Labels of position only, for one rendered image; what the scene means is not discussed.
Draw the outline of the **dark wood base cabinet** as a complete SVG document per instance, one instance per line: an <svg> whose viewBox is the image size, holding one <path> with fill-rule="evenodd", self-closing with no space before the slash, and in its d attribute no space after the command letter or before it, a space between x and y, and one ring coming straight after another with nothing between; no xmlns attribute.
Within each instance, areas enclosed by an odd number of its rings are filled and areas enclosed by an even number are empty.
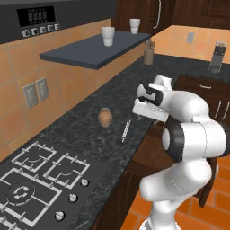
<svg viewBox="0 0 230 230"><path fill-rule="evenodd" d="M90 230L120 230L137 194L142 172L139 163L132 162L127 167Z"/></svg>

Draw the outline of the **brown pot with utensils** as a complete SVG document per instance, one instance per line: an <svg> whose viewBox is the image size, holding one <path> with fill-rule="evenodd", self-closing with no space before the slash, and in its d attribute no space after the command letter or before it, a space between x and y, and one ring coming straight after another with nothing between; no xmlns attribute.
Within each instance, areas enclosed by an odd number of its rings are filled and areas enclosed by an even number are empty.
<svg viewBox="0 0 230 230"><path fill-rule="evenodd" d="M152 65L154 63L155 43L151 40L146 41L146 48L144 50L144 64Z"/></svg>

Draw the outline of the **dark grey wall shelf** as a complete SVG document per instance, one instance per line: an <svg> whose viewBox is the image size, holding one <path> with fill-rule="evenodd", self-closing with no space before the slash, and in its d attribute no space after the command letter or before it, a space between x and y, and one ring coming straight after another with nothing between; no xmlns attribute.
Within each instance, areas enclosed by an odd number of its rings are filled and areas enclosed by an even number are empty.
<svg viewBox="0 0 230 230"><path fill-rule="evenodd" d="M146 33L132 34L128 31L116 31L112 46L106 47L102 35L98 34L41 53L40 59L98 70L150 38L151 35Z"/></svg>

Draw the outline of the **dark wood drawer front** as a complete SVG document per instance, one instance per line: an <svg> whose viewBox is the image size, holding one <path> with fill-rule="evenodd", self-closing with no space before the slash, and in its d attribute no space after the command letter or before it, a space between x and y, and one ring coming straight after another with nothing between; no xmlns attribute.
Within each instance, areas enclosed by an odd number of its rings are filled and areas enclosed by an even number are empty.
<svg viewBox="0 0 230 230"><path fill-rule="evenodd" d="M212 86L212 89L200 88L200 84ZM204 99L208 97L225 98L228 95L230 84L206 78L198 78L193 75L180 75L174 85L174 89L195 93Z"/></svg>

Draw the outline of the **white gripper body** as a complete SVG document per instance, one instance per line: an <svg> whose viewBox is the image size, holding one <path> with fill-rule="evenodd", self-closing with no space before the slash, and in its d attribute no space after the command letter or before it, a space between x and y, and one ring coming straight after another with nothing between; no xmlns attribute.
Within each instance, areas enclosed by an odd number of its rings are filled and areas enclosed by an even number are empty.
<svg viewBox="0 0 230 230"><path fill-rule="evenodd" d="M135 99L132 112L137 115L141 115L149 119L159 120L162 122L166 122L169 116L168 113L161 110L160 108L153 105L152 103L142 102L139 99Z"/></svg>

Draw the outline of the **black hob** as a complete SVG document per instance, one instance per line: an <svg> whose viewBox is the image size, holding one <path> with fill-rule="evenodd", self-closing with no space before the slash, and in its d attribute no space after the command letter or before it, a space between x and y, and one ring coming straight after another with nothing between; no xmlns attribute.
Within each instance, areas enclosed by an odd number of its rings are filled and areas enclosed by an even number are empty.
<svg viewBox="0 0 230 230"><path fill-rule="evenodd" d="M0 230L67 230L109 166L37 139L0 165ZM87 187L81 180L89 181ZM75 203L70 194L78 196ZM65 218L55 219L57 211Z"/></svg>

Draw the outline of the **dark wood wall cupboards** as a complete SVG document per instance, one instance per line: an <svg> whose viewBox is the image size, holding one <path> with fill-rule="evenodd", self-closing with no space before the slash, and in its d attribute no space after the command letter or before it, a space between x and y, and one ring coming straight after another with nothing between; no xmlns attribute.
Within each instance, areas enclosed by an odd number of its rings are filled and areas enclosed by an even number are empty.
<svg viewBox="0 0 230 230"><path fill-rule="evenodd" d="M111 20L117 31L129 31L129 20L139 19L139 32L156 35L171 25L230 30L230 0L162 0L157 29L157 0L117 0Z"/></svg>

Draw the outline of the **white cup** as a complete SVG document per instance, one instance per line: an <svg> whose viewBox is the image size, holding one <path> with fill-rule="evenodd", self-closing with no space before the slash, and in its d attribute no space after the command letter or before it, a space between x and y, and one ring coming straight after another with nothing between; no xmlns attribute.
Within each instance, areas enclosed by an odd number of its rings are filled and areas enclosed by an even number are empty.
<svg viewBox="0 0 230 230"><path fill-rule="evenodd" d="M114 27L102 27L103 44L106 47L110 47L112 45L114 34L115 34Z"/></svg>
<svg viewBox="0 0 230 230"><path fill-rule="evenodd" d="M129 25L130 25L130 32L132 34L137 34L138 33L138 28L140 25L140 20L139 19L130 19L129 20Z"/></svg>

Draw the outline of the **small grey wall socket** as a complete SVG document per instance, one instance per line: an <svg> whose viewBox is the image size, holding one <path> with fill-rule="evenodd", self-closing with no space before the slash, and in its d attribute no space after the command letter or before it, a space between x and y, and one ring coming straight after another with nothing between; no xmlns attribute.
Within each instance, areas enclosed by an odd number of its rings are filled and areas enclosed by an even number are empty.
<svg viewBox="0 0 230 230"><path fill-rule="evenodd" d="M194 34L195 33L193 31L188 32L186 43L190 43L191 44L193 42L193 40L194 40Z"/></svg>

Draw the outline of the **brown clay jar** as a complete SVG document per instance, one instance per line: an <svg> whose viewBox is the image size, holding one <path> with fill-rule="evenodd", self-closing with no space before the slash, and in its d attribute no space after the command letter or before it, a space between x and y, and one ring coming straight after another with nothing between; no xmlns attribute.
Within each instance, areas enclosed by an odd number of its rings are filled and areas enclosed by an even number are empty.
<svg viewBox="0 0 230 230"><path fill-rule="evenodd" d="M112 121L111 110L109 108L101 108L98 115L98 120L104 128L107 128Z"/></svg>

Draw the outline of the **black microwave oven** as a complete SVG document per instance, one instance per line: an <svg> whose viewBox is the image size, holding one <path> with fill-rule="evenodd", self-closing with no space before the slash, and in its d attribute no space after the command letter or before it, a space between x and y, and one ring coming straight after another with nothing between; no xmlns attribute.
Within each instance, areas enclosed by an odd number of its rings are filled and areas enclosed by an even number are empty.
<svg viewBox="0 0 230 230"><path fill-rule="evenodd" d="M0 44L109 19L117 0L0 0Z"/></svg>

